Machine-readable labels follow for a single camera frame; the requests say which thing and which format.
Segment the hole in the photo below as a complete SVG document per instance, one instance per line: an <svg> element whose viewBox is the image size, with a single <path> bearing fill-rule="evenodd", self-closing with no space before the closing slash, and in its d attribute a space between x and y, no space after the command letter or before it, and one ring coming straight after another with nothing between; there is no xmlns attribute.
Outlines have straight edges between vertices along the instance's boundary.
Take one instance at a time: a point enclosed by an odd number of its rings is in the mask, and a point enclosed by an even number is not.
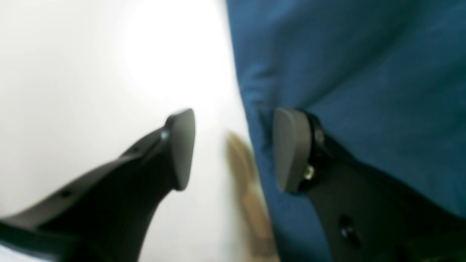
<svg viewBox="0 0 466 262"><path fill-rule="evenodd" d="M342 215L338 221L338 228L342 238L351 246L355 248L361 247L361 239L359 233L356 231L353 220L347 216Z"/></svg>
<svg viewBox="0 0 466 262"><path fill-rule="evenodd" d="M72 195L73 193L69 190L63 190L61 193L60 193L60 197L61 198L68 198Z"/></svg>

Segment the white wall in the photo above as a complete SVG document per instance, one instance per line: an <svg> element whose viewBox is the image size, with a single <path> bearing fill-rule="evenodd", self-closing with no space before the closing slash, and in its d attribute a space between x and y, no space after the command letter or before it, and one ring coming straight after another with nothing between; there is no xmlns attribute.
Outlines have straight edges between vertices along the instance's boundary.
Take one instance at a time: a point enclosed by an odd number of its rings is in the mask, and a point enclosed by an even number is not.
<svg viewBox="0 0 466 262"><path fill-rule="evenodd" d="M159 207L140 261L239 261L223 146L247 126L225 13L218 0L1 0L0 215L192 107L190 184Z"/></svg>

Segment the metal screw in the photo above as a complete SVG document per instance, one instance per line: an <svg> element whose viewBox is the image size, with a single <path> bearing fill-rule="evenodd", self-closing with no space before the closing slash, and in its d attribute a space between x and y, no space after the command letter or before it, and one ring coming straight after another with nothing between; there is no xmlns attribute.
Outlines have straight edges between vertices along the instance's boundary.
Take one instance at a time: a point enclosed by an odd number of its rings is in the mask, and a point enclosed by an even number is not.
<svg viewBox="0 0 466 262"><path fill-rule="evenodd" d="M306 170L304 171L304 179L305 180L312 180L315 174L315 169L313 166L308 165Z"/></svg>

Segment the blue fabric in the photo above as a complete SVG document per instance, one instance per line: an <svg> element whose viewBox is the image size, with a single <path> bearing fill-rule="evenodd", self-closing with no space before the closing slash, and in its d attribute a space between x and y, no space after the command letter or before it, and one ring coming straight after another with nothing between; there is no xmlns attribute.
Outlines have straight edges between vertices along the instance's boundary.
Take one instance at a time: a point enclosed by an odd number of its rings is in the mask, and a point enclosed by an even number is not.
<svg viewBox="0 0 466 262"><path fill-rule="evenodd" d="M466 1L227 0L240 93L282 262L331 261L274 179L272 115L316 114L360 161L466 218Z"/></svg>

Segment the screw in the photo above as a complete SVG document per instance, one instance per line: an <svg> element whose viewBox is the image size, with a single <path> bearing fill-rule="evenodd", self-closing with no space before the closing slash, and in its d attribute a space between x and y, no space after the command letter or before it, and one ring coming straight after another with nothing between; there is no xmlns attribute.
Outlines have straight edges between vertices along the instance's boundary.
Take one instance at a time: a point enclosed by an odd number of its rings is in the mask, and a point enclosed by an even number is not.
<svg viewBox="0 0 466 262"><path fill-rule="evenodd" d="M315 174L315 169L313 166L308 165L306 170L304 171L304 179L305 180L312 180Z"/></svg>

